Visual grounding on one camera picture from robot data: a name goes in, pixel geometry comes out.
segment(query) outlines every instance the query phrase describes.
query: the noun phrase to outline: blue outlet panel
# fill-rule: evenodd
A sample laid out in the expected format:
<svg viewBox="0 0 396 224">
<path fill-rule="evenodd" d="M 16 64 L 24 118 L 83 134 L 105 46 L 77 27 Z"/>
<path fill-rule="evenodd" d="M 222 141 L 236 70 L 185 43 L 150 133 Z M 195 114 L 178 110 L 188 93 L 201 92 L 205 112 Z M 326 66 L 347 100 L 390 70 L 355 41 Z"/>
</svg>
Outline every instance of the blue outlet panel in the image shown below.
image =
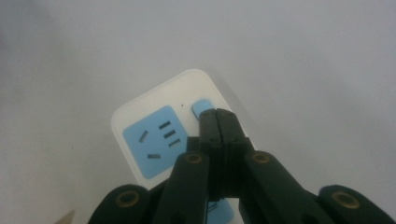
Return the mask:
<svg viewBox="0 0 396 224">
<path fill-rule="evenodd" d="M 165 106 L 123 131 L 143 176 L 150 179 L 172 167 L 186 151 L 187 133 L 171 106 Z"/>
<path fill-rule="evenodd" d="M 214 108 L 204 99 L 192 105 L 197 119 L 201 112 Z M 171 106 L 165 106 L 123 131 L 143 176 L 151 179 L 172 167 L 177 156 L 186 151 L 188 135 Z M 208 204 L 207 223 L 225 224 L 233 219 L 233 209 L 226 200 Z"/>
</svg>

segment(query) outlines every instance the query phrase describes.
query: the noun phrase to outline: screw hole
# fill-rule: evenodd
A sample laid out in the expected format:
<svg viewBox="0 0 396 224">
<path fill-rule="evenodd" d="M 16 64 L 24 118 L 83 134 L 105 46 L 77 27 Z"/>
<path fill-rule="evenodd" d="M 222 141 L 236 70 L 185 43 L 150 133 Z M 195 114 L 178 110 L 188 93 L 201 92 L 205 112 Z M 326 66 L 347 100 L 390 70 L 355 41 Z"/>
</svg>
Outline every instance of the screw hole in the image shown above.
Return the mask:
<svg viewBox="0 0 396 224">
<path fill-rule="evenodd" d="M 303 214 L 300 219 L 303 224 L 319 224 L 318 220 L 311 215 Z"/>
<path fill-rule="evenodd" d="M 121 208 L 134 206 L 139 202 L 139 194 L 134 190 L 125 191 L 116 198 L 116 205 Z"/>
<path fill-rule="evenodd" d="M 190 154 L 186 156 L 186 161 L 189 163 L 200 163 L 202 161 L 202 157 L 197 154 Z"/>
<path fill-rule="evenodd" d="M 171 216 L 170 224 L 184 224 L 186 223 L 186 218 L 183 214 L 175 213 Z"/>
<path fill-rule="evenodd" d="M 350 194 L 347 194 L 343 191 L 336 191 L 332 194 L 332 199 L 338 202 L 340 205 L 345 208 L 357 209 L 361 206 L 359 201 Z"/>
<path fill-rule="evenodd" d="M 270 158 L 262 153 L 255 153 L 253 155 L 253 160 L 258 163 L 267 163 L 270 161 Z"/>
</svg>

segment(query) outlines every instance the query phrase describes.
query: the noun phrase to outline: white power strip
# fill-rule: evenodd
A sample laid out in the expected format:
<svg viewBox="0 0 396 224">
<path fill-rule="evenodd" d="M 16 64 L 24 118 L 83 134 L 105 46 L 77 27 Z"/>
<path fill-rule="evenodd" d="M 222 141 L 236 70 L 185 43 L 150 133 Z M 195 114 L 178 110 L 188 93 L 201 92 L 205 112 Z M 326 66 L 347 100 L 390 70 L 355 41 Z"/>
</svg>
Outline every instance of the white power strip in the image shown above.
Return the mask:
<svg viewBox="0 0 396 224">
<path fill-rule="evenodd" d="M 152 189 L 169 177 L 177 156 L 186 150 L 187 136 L 199 135 L 196 116 L 208 107 L 231 111 L 210 77 L 192 69 L 114 113 L 111 126 L 138 185 Z M 242 222 L 237 203 L 211 203 L 207 222 Z"/>
</svg>

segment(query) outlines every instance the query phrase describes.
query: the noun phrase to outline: electrical outlet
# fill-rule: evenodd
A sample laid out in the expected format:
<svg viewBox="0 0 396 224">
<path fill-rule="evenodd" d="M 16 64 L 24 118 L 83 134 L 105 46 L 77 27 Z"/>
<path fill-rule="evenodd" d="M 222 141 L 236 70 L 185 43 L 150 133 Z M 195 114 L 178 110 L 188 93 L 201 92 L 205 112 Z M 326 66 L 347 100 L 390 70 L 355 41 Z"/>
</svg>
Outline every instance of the electrical outlet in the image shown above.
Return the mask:
<svg viewBox="0 0 396 224">
<path fill-rule="evenodd" d="M 171 106 L 139 120 L 123 132 L 126 143 L 147 179 L 175 164 L 186 151 L 187 133 Z"/>
<path fill-rule="evenodd" d="M 114 113 L 111 126 L 138 185 L 152 189 L 169 177 L 188 135 L 199 134 L 199 114 L 214 107 L 231 110 L 210 77 L 192 69 Z M 236 199 L 209 203 L 207 223 L 241 223 L 237 211 Z"/>
</svg>

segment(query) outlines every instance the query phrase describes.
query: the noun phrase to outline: white surface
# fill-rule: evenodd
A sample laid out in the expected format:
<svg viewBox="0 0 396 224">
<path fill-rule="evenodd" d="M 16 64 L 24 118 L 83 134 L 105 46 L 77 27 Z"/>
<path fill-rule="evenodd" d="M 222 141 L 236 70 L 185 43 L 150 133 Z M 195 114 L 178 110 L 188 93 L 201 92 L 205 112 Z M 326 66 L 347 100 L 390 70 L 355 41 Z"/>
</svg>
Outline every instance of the white surface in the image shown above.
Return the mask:
<svg viewBox="0 0 396 224">
<path fill-rule="evenodd" d="M 0 218 L 86 223 L 133 182 L 110 119 L 189 68 L 306 188 L 396 218 L 394 1 L 0 2 Z"/>
</svg>

